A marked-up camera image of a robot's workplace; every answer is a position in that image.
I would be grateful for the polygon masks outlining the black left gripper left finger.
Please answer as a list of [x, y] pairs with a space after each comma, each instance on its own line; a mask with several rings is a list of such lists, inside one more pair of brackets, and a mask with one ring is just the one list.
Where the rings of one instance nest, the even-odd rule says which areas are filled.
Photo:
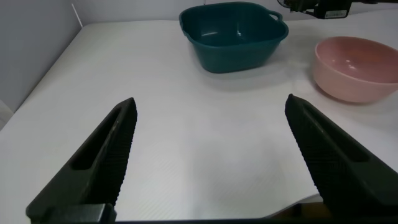
[[32, 223], [113, 223], [137, 122], [117, 104], [26, 208]]

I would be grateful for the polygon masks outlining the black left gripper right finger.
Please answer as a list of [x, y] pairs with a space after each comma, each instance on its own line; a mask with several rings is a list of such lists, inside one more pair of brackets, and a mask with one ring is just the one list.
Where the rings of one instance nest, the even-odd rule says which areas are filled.
[[285, 115], [324, 204], [336, 217], [397, 216], [397, 172], [308, 101]]

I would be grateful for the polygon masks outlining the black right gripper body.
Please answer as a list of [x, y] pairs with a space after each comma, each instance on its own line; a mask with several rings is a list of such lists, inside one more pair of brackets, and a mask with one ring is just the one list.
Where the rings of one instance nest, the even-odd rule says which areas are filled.
[[304, 14], [313, 14], [309, 10], [314, 10], [316, 6], [316, 0], [277, 0], [277, 2], [285, 8], [288, 8], [290, 12], [301, 12]]

